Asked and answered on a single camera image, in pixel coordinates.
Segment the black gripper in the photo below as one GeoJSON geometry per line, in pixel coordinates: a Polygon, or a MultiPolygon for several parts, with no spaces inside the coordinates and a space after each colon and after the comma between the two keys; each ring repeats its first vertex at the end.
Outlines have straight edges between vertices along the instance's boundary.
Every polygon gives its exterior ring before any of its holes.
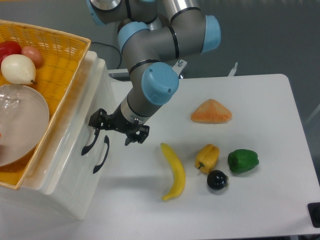
{"type": "Polygon", "coordinates": [[[138,120],[129,122],[117,108],[111,115],[108,115],[103,108],[99,108],[90,118],[88,125],[94,128],[94,136],[98,137],[100,130],[114,130],[126,135],[125,146],[130,143],[142,144],[149,136],[150,127],[139,124],[138,120]]]}

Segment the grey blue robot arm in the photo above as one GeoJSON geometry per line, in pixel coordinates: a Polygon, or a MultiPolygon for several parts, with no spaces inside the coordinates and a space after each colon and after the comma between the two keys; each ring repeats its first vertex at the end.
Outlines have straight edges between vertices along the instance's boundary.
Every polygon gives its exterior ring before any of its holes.
{"type": "Polygon", "coordinates": [[[123,22],[118,44],[132,89],[112,114],[97,110],[89,120],[98,136],[101,130],[126,135],[126,144],[143,143],[149,135],[146,122],[177,91],[179,74],[168,65],[194,54],[216,49],[221,28],[205,15],[196,0],[164,1],[166,20],[161,24],[155,0],[89,0],[87,6],[98,24],[123,22]]]}

